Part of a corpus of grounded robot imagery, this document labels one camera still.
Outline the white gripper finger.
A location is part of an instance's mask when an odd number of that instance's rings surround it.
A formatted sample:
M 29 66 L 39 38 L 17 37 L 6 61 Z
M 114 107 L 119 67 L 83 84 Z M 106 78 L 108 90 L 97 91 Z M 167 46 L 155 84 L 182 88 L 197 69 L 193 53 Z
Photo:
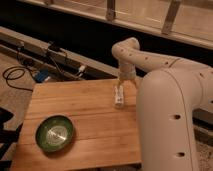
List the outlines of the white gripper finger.
M 135 88 L 138 89 L 138 83 L 136 79 L 132 79 L 131 82 L 134 84 Z
M 118 79 L 117 88 L 120 89 L 123 83 L 124 83 L 124 80 Z

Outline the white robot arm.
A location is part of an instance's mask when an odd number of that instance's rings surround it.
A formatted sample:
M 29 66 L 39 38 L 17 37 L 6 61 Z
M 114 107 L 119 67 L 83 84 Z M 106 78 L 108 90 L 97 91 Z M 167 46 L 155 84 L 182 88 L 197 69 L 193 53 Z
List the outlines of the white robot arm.
M 213 67 L 142 51 L 135 38 L 112 46 L 119 61 L 144 71 L 136 115 L 143 171 L 199 171 L 193 111 L 213 113 Z

